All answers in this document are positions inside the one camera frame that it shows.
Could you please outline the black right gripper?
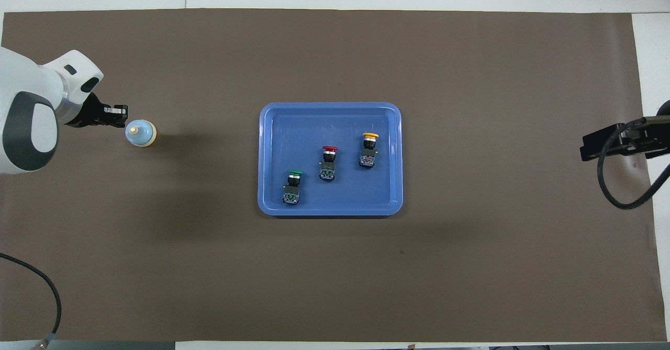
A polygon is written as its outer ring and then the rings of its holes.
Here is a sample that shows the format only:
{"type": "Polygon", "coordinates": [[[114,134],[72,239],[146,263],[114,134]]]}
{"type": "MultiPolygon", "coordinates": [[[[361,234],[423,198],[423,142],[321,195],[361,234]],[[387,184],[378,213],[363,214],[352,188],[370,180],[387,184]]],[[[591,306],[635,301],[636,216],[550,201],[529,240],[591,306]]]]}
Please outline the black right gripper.
{"type": "Polygon", "coordinates": [[[624,139],[618,134],[606,148],[605,155],[644,154],[646,159],[654,159],[670,154],[670,116],[650,116],[625,124],[615,123],[582,136],[581,161],[598,159],[608,138],[622,127],[624,139]]]}

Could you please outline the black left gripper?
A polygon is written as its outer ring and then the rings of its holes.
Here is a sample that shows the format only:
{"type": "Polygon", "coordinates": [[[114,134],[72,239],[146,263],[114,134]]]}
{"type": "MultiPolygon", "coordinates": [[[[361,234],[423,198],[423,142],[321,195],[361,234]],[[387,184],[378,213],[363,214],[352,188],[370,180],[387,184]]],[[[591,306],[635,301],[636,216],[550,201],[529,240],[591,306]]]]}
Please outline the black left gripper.
{"type": "Polygon", "coordinates": [[[95,93],[89,93],[84,100],[79,113],[74,119],[65,125],[72,128],[83,128],[86,126],[112,126],[124,128],[128,119],[127,105],[103,104],[95,93]]]}

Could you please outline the light blue desk bell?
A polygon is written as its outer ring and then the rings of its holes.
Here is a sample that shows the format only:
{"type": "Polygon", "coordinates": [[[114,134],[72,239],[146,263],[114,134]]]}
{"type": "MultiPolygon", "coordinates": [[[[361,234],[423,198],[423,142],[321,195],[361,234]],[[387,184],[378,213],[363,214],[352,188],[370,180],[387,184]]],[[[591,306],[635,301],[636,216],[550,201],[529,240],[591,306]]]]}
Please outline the light blue desk bell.
{"type": "Polygon", "coordinates": [[[146,148],[155,142],[158,131],[155,125],[145,119],[131,121],[125,127],[125,138],[132,145],[146,148]]]}

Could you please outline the green push button switch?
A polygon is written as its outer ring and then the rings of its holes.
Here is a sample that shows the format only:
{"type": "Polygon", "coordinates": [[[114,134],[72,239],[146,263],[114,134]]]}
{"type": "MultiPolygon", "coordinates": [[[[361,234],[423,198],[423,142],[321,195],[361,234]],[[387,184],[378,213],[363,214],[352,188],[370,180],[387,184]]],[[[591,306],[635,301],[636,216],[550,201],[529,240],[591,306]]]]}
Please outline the green push button switch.
{"type": "Polygon", "coordinates": [[[300,183],[303,171],[289,170],[287,173],[287,184],[283,185],[282,202],[288,205],[297,205],[300,200],[300,183]]]}

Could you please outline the red push button switch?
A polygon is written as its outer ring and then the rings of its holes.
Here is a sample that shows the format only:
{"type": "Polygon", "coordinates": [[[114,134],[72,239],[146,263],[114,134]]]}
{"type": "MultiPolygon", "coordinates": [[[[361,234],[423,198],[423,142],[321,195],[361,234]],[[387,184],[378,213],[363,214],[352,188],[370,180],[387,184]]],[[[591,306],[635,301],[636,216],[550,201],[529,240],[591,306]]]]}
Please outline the red push button switch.
{"type": "Polygon", "coordinates": [[[322,162],[320,162],[320,179],[333,181],[335,179],[335,159],[337,158],[338,148],[335,146],[324,145],[322,148],[322,162]]]}

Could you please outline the yellow push button switch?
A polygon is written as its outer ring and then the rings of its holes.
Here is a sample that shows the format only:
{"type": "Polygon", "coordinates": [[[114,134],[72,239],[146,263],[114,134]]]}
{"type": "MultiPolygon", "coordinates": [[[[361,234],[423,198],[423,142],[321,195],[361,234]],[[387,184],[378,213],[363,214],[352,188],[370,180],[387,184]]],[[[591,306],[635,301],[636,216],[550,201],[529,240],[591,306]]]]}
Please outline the yellow push button switch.
{"type": "Polygon", "coordinates": [[[364,132],[362,134],[362,150],[359,157],[359,166],[362,168],[373,168],[376,163],[376,149],[379,135],[371,132],[364,132]]]}

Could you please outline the blue plastic tray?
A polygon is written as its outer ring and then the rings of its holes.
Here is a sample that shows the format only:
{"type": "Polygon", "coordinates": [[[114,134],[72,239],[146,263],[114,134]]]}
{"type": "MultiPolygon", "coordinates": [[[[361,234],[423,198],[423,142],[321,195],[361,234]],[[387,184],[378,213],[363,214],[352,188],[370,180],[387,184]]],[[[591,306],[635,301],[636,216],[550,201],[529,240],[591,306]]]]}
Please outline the blue plastic tray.
{"type": "Polygon", "coordinates": [[[384,217],[404,204],[401,114],[386,102],[274,103],[259,114],[258,205],[293,217],[384,217]],[[364,132],[379,135],[373,168],[359,166],[364,132]],[[324,145],[335,179],[320,179],[324,145]],[[297,205],[282,202],[289,170],[303,171],[297,205]]]}

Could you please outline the brown table mat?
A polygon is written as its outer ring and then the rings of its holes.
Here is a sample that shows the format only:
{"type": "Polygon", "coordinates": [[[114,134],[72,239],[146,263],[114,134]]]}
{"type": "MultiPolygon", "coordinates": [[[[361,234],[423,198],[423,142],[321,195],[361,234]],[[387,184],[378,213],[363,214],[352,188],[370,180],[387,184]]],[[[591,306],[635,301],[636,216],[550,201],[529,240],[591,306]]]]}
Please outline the brown table mat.
{"type": "Polygon", "coordinates": [[[0,251],[55,281],[60,338],[666,339],[653,209],[613,207],[578,150],[642,115],[629,14],[9,13],[2,45],[81,51],[158,129],[64,127],[43,171],[0,177],[0,251]],[[364,100],[400,110],[400,211],[265,215],[261,109],[364,100]]]}

